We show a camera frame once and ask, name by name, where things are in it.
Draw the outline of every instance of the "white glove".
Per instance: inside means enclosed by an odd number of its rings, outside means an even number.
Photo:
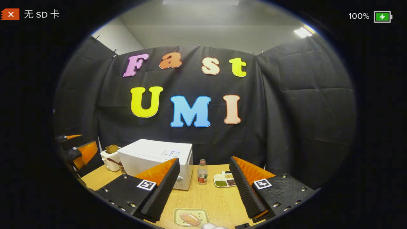
[[[204,225],[201,226],[201,229],[228,229],[226,227],[218,227],[213,223],[206,223]]]

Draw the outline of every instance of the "colorful foam letter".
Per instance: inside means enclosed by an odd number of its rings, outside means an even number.
[[[205,74],[216,75],[221,71],[218,66],[219,60],[216,58],[206,57],[202,60],[202,64],[201,69]]]
[[[234,58],[229,60],[229,63],[232,63],[232,72],[235,76],[246,76],[246,72],[242,71],[242,66],[246,66],[246,62],[243,62],[240,58]]]
[[[180,53],[168,53],[162,57],[163,61],[160,63],[161,69],[178,68],[181,66],[181,54]]]
[[[162,87],[150,87],[151,92],[151,106],[148,109],[143,109],[141,107],[141,98],[143,93],[146,91],[145,88],[132,88],[131,93],[131,111],[133,114],[140,118],[149,118],[154,116],[158,111],[158,102],[160,100],[160,92],[162,92]]]
[[[123,77],[134,76],[136,74],[135,68],[140,69],[143,64],[144,59],[148,59],[149,55],[141,54],[137,56],[129,57],[129,65],[127,66],[126,72],[123,74]]]
[[[208,127],[210,122],[208,121],[208,106],[210,98],[207,96],[199,96],[195,100],[192,108],[189,106],[186,98],[182,95],[171,97],[172,103],[174,103],[174,120],[171,123],[172,127],[183,127],[184,123],[181,121],[181,116],[184,118],[185,124],[191,126],[195,116],[197,120],[194,122],[196,127]]]
[[[240,100],[238,95],[225,95],[223,99],[226,101],[226,124],[238,124],[240,118],[237,115],[237,101]]]

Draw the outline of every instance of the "microwave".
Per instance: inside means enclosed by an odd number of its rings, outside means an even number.
[[[180,172],[173,188],[189,189],[193,169],[192,144],[140,139],[118,149],[117,152],[126,173],[130,176],[136,176],[177,157]]]

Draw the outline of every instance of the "letter m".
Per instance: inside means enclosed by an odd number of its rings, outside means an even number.
[[[184,96],[173,96],[171,97],[171,101],[174,103],[174,119],[173,122],[171,122],[172,127],[184,126],[184,123],[181,121],[181,116],[183,117],[187,126],[191,126],[195,117],[197,117],[197,119],[194,122],[194,126],[210,126],[210,122],[208,121],[208,105],[210,102],[209,97],[199,96],[192,108],[189,106]]]

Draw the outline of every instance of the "battery icon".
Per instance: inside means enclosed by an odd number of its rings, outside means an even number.
[[[390,11],[375,11],[373,19],[375,23],[390,23],[393,15]]]

